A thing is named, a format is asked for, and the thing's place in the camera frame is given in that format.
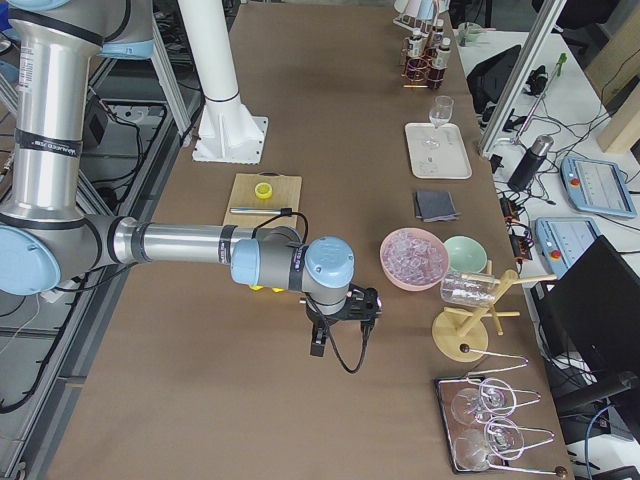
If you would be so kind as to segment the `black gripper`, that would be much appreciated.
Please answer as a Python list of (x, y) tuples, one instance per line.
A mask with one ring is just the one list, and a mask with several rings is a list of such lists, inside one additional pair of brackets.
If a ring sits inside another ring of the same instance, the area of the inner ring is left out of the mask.
[[(328, 325), (348, 321), (360, 322), (362, 328), (374, 328), (378, 316), (381, 313), (381, 309), (381, 299), (375, 288), (363, 288), (351, 283), (341, 309), (332, 314), (324, 313), (324, 319)], [(325, 328), (319, 324), (313, 324), (310, 355), (314, 357), (323, 357), (325, 345)]]

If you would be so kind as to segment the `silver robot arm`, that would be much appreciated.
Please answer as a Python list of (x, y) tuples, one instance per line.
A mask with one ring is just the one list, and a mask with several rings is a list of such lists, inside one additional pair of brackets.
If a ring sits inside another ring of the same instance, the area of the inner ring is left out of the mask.
[(21, 41), (10, 198), (1, 205), (1, 287), (14, 295), (51, 290), (104, 266), (152, 261), (225, 264), (248, 286), (306, 297), (311, 354), (320, 356), (340, 321), (373, 330), (377, 292), (356, 286), (355, 258), (342, 239), (255, 227), (147, 223), (80, 211), (76, 192), (90, 61), (146, 59), (154, 51), (148, 1), (13, 1)]

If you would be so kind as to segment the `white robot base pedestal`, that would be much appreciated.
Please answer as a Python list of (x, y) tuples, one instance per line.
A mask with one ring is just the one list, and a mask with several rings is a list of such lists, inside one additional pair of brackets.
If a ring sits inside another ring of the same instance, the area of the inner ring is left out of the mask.
[(205, 97), (193, 159), (256, 165), (268, 119), (241, 100), (222, 3), (186, 0), (179, 8)]

